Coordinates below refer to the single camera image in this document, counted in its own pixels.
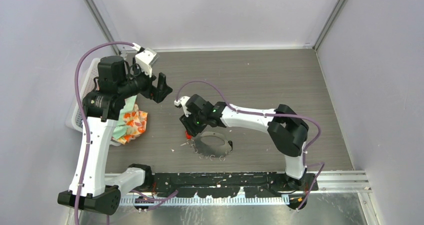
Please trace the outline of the red key tag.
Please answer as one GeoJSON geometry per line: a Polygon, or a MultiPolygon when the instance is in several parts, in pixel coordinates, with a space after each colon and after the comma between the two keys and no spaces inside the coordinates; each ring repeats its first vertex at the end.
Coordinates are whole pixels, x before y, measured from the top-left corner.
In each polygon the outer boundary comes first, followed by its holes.
{"type": "Polygon", "coordinates": [[[191,140],[193,138],[187,131],[185,131],[185,136],[187,140],[191,140]]]}

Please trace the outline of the silver perforated keyring plate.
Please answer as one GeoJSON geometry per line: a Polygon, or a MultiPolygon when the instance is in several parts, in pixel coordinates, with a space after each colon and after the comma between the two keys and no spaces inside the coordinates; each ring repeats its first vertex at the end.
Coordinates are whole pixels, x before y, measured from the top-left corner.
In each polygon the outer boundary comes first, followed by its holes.
{"type": "Polygon", "coordinates": [[[223,162],[233,151],[227,152],[227,142],[230,140],[219,132],[205,131],[192,137],[191,140],[193,145],[190,147],[200,159],[223,162]]]}

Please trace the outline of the black key tag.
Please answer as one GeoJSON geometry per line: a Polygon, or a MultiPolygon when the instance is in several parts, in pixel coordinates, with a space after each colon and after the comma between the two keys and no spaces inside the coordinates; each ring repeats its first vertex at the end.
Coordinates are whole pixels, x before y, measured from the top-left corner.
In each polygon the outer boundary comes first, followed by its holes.
{"type": "Polygon", "coordinates": [[[228,148],[226,150],[227,153],[230,153],[233,150],[233,142],[231,140],[227,141],[228,148]]]}

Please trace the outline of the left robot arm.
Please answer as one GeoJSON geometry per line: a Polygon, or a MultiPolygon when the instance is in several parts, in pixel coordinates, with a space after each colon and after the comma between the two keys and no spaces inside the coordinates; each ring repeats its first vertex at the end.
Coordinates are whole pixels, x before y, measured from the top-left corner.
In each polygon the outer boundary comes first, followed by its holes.
{"type": "Polygon", "coordinates": [[[155,76],[152,66],[157,60],[153,54],[137,54],[129,65],[118,55],[96,58],[87,74],[90,91],[80,96],[82,104],[82,141],[75,175],[68,190],[58,194],[59,204],[77,211],[111,216],[120,204],[121,197],[138,188],[148,192],[154,184],[152,169],[148,165],[131,164],[115,178],[106,179],[105,169],[112,135],[125,100],[132,96],[162,102],[172,92],[166,76],[155,76]]]}

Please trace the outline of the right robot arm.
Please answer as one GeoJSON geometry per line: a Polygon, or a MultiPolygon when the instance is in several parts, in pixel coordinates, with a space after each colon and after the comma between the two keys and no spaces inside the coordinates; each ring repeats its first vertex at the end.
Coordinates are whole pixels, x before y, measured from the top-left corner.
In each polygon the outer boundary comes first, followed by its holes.
{"type": "Polygon", "coordinates": [[[284,155],[285,183],[291,190],[299,190],[306,182],[307,171],[303,150],[309,126],[287,105],[275,109],[253,109],[226,104],[212,104],[198,94],[174,100],[174,106],[183,110],[179,118],[190,136],[197,136],[212,128],[245,128],[266,133],[275,147],[284,155]]]}

